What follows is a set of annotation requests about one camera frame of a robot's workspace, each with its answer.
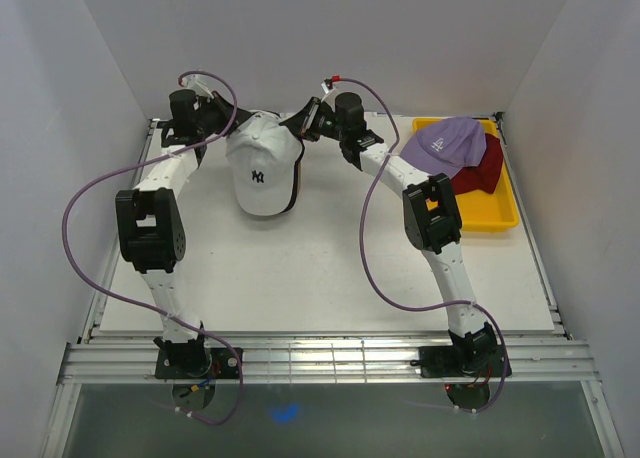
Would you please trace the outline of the beige baseball cap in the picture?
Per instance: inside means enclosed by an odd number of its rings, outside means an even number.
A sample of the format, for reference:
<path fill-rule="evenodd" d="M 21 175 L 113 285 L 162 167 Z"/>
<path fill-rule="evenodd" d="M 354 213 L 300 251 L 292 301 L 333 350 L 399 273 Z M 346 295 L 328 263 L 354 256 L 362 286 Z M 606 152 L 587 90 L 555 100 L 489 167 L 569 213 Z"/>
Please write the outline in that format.
<path fill-rule="evenodd" d="M 302 174 L 302 160 L 298 160 L 294 166 L 294 180 L 292 186 L 291 206 L 294 206 L 300 192 Z"/>

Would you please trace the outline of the black baseball cap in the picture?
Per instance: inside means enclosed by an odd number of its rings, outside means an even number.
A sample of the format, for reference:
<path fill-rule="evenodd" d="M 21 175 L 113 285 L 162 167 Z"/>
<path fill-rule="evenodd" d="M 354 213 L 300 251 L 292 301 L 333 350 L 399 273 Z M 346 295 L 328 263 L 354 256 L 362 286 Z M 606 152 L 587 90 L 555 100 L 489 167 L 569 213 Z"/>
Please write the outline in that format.
<path fill-rule="evenodd" d="M 291 209 L 294 208 L 296 201 L 297 201 L 297 197 L 299 194 L 299 190 L 300 190 L 300 182 L 301 182 L 301 163 L 303 160 L 305 154 L 305 148 L 303 146 L 302 151 L 300 153 L 300 155 L 298 156 L 295 164 L 294 164 L 294 173 L 293 173 L 293 183 L 292 183 L 292 190 L 291 190 L 291 196 L 289 199 L 289 202 L 287 204 L 287 206 L 280 212 L 280 214 L 285 214 L 287 212 L 289 212 Z"/>

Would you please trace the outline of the white baseball cap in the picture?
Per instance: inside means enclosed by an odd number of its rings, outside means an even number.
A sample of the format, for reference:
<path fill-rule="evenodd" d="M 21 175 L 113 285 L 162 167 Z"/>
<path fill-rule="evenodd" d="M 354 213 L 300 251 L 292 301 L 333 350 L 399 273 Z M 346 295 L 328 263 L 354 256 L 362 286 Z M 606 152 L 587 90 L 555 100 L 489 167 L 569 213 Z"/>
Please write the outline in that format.
<path fill-rule="evenodd" d="M 257 111 L 226 138 L 236 199 L 250 215 L 279 215 L 291 196 L 294 164 L 304 144 L 280 121 L 277 114 Z"/>

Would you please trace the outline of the purple baseball cap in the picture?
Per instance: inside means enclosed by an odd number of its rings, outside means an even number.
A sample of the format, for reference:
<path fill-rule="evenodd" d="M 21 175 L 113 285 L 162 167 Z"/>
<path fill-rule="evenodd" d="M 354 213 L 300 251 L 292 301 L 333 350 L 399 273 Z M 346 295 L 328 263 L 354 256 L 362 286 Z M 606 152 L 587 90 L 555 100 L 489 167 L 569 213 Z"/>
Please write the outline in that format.
<path fill-rule="evenodd" d="M 485 130 L 479 121 L 453 117 L 417 130 L 400 157 L 421 171 L 453 177 L 463 168 L 479 165 L 486 147 Z"/>

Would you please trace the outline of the dark red baseball cap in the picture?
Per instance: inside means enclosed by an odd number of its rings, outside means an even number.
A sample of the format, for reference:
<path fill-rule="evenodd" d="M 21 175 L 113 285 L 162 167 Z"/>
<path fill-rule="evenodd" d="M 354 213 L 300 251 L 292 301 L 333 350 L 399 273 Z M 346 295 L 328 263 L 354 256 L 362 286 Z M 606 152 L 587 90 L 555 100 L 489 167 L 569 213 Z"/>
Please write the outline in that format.
<path fill-rule="evenodd" d="M 497 137 L 486 133 L 486 150 L 477 166 L 462 168 L 452 179 L 454 193 L 462 195 L 473 191 L 493 194 L 496 191 L 504 155 Z"/>

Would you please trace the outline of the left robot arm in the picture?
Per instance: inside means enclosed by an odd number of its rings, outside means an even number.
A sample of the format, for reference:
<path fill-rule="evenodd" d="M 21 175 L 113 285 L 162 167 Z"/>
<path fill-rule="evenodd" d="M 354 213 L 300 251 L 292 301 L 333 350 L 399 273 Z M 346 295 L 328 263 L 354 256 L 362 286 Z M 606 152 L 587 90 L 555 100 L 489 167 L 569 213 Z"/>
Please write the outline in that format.
<path fill-rule="evenodd" d="M 218 93 L 202 96 L 191 89 L 169 95 L 172 117 L 161 126 L 161 160 L 135 188 L 115 198 L 123 259 L 133 265 L 164 311 L 162 335 L 154 340 L 163 365 L 190 377 L 205 375 L 212 354 L 205 347 L 201 320 L 178 293 L 178 264 L 187 248 L 177 197 L 199 169 L 213 135 L 225 137 L 251 116 Z"/>

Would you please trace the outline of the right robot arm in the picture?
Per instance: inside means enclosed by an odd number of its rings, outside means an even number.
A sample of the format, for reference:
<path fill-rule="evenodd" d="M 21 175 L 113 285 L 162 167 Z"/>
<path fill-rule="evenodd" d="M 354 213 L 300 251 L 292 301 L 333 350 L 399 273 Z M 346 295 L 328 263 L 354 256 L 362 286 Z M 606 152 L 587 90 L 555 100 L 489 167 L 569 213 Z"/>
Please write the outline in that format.
<path fill-rule="evenodd" d="M 281 124 L 301 140 L 335 140 L 348 163 L 401 199 L 405 235 L 435 276 L 442 297 L 438 306 L 447 314 L 451 340 L 445 346 L 420 348 L 412 366 L 425 377 L 508 375 L 502 333 L 477 303 L 465 268 L 462 219 L 450 179 L 422 172 L 395 154 L 369 128 L 356 93 L 341 93 L 333 104 L 313 97 Z"/>

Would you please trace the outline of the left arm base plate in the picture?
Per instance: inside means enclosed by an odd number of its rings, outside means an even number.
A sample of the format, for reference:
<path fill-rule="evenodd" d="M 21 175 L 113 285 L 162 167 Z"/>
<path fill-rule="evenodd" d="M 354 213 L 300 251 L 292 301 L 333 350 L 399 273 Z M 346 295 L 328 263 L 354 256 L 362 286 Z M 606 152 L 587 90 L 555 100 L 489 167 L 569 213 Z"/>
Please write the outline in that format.
<path fill-rule="evenodd" d="M 215 347 L 186 353 L 160 350 L 153 376 L 164 380 L 237 379 L 244 350 Z"/>

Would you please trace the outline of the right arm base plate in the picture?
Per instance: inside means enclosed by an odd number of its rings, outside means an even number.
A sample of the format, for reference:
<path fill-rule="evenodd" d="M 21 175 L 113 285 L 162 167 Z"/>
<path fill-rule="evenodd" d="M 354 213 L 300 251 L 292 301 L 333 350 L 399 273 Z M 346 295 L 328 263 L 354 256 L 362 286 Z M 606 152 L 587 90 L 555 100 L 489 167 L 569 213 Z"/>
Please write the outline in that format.
<path fill-rule="evenodd" d="M 512 368 L 505 364 L 502 349 L 485 354 L 480 358 L 467 358 L 448 346 L 424 346 L 418 348 L 418 358 L 410 361 L 412 367 L 420 371 L 423 378 L 448 377 L 501 377 L 503 369 L 506 376 L 512 375 Z"/>

